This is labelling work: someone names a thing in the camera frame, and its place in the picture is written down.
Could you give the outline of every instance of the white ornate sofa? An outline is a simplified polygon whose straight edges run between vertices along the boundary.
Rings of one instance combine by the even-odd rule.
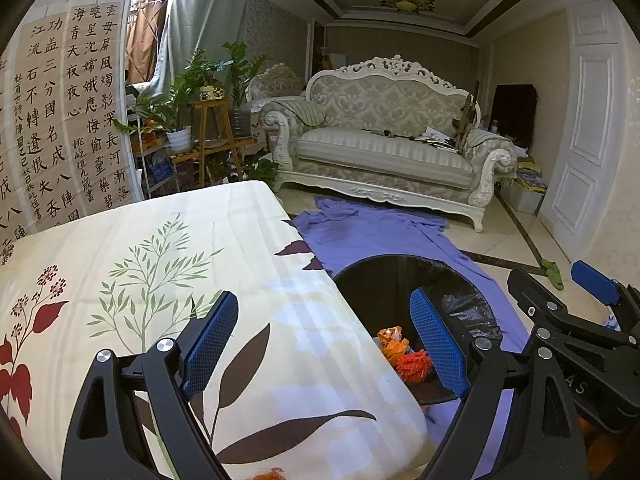
[[[508,140],[475,128],[460,155],[367,131],[418,136],[431,126],[453,136],[451,121],[461,116],[467,95],[399,56],[319,72],[306,86],[305,100],[269,102],[260,113],[265,129],[279,132],[276,189],[296,182],[462,214],[480,232],[495,180],[516,171]]]

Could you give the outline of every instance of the purple blanket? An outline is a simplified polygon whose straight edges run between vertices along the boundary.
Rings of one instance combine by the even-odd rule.
[[[293,223],[322,266],[332,275],[347,266],[380,254],[411,254],[445,262],[472,282],[494,311],[503,334],[503,350],[520,352],[529,334],[500,286],[462,254],[443,234],[447,221],[429,214],[316,198],[320,211],[303,212]],[[475,476],[491,471],[509,415],[511,390],[505,390]],[[459,401],[430,406],[427,425],[439,443]]]

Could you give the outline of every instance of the orange object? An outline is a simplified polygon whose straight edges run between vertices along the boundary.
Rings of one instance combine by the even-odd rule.
[[[396,372],[405,384],[419,384],[433,367],[431,358],[424,350],[405,354],[396,359]]]
[[[286,480],[286,478],[282,476],[282,469],[280,469],[279,467],[274,467],[266,473],[257,474],[256,476],[251,478],[251,480]]]
[[[389,341],[389,343],[382,347],[382,355],[386,357],[389,364],[395,366],[396,361],[405,354],[408,346],[408,339],[402,339],[402,341]]]
[[[384,347],[390,341],[402,341],[402,327],[394,326],[391,328],[385,328],[378,332],[378,339],[380,339],[380,344]]]

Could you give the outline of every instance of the blue gripper pad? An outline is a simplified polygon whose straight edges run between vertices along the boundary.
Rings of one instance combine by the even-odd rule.
[[[226,294],[209,317],[191,351],[184,359],[184,371],[180,390],[186,399],[203,391],[215,369],[226,342],[238,322],[238,299]]]
[[[409,300],[409,312],[440,382],[462,398],[471,387],[466,380],[466,359],[440,315],[419,288]]]
[[[616,284],[582,260],[572,265],[571,278],[604,305],[611,306],[620,301]]]

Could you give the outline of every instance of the wall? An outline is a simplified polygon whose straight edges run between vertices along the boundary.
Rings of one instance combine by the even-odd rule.
[[[640,286],[640,43],[623,27],[627,72],[626,128],[609,201],[585,261],[623,284]]]
[[[327,27],[326,46],[334,54],[346,54],[349,64],[373,57],[399,54],[417,61],[438,77],[473,92],[478,76],[478,49],[457,41],[402,30],[364,27]]]
[[[267,0],[247,0],[244,31],[249,56],[266,54],[264,67],[284,63],[305,76],[306,22]]]
[[[489,102],[500,84],[532,84],[538,108],[530,154],[545,182],[554,170],[569,91],[569,25],[563,11],[526,25],[494,43]]]

